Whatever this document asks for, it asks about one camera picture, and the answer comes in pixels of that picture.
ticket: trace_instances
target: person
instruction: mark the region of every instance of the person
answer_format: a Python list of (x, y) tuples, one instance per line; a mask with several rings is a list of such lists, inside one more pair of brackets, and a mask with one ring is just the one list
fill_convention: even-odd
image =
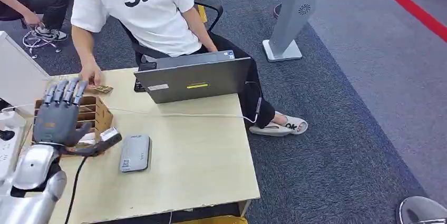
[[(69, 0), (0, 0), (0, 16), (20, 14), (33, 28), (34, 36), (46, 40), (62, 41), (67, 34), (60, 31)], [(42, 20), (36, 13), (43, 13)]]
[[(238, 58), (249, 56), (227, 39), (207, 32), (194, 0), (74, 0), (73, 43), (82, 64), (80, 77), (89, 80), (90, 87), (101, 82), (92, 33), (101, 30), (109, 15), (119, 19), (141, 45), (172, 57), (218, 50), (233, 50)], [(262, 96), (254, 60), (246, 82), (239, 99), (243, 115), (253, 119)], [(307, 129), (304, 120), (276, 112), (264, 99), (256, 123), (247, 125), (252, 133), (271, 136), (300, 134)]]

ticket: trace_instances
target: gray carpet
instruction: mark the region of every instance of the gray carpet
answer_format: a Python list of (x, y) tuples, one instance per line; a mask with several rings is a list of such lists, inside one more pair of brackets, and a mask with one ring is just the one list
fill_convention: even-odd
[(430, 198), (447, 205), (447, 43), (395, 0), (317, 0), (310, 23)]
[[(250, 223), (394, 223), (402, 199), (425, 195), (311, 26), (297, 40), (304, 59), (268, 63), (261, 41), (272, 32), (278, 0), (213, 1), (226, 11), (216, 33), (256, 59), (266, 98), (310, 125), (300, 136), (249, 135), (261, 190), (248, 211)], [(15, 39), (18, 27), (0, 24)], [(113, 19), (96, 44), (104, 70), (134, 66), (128, 40)], [(78, 72), (71, 43), (64, 46), (59, 55), (41, 52), (37, 62), (50, 74)]]

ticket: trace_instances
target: sandal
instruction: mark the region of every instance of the sandal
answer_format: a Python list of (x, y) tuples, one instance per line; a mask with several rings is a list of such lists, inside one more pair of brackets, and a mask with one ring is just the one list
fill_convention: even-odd
[(287, 123), (282, 126), (285, 126), (286, 128), (291, 129), (292, 134), (302, 134), (302, 133), (306, 132), (307, 128), (309, 127), (307, 122), (303, 119), (287, 116), (280, 112), (275, 112), (275, 113), (287, 118)]
[(282, 137), (288, 134), (294, 133), (292, 129), (286, 128), (282, 125), (275, 124), (270, 122), (266, 127), (259, 128), (255, 125), (251, 126), (248, 130), (254, 134), (274, 136), (274, 137)]

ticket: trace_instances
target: red floor line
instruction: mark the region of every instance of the red floor line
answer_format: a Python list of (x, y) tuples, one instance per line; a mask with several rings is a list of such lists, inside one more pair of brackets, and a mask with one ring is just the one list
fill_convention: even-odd
[(422, 24), (424, 24), (433, 33), (441, 37), (445, 42), (447, 42), (447, 27), (440, 23), (432, 15), (424, 11), (417, 4), (411, 0), (396, 0), (404, 9), (406, 9), (411, 15), (419, 19)]

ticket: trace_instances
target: robot finger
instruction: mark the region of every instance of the robot finger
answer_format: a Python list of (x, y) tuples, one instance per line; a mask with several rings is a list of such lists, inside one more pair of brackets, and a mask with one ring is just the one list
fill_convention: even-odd
[(65, 95), (64, 95), (64, 102), (70, 103), (71, 98), (73, 97), (74, 88), (76, 88), (77, 82), (79, 81), (79, 78), (70, 80), (68, 87), (66, 88)]
[(56, 84), (50, 85), (50, 87), (46, 90), (45, 97), (43, 98), (43, 102), (45, 104), (50, 104), (53, 100), (54, 90), (56, 90)]
[(64, 94), (64, 90), (65, 87), (67, 86), (68, 81), (67, 80), (63, 80), (60, 81), (59, 84), (57, 85), (56, 91), (54, 92), (54, 102), (59, 103), (61, 101), (62, 95)]
[(77, 88), (76, 96), (74, 97), (73, 104), (79, 105), (81, 102), (82, 94), (84, 94), (84, 90), (88, 85), (88, 81), (79, 82), (79, 87)]

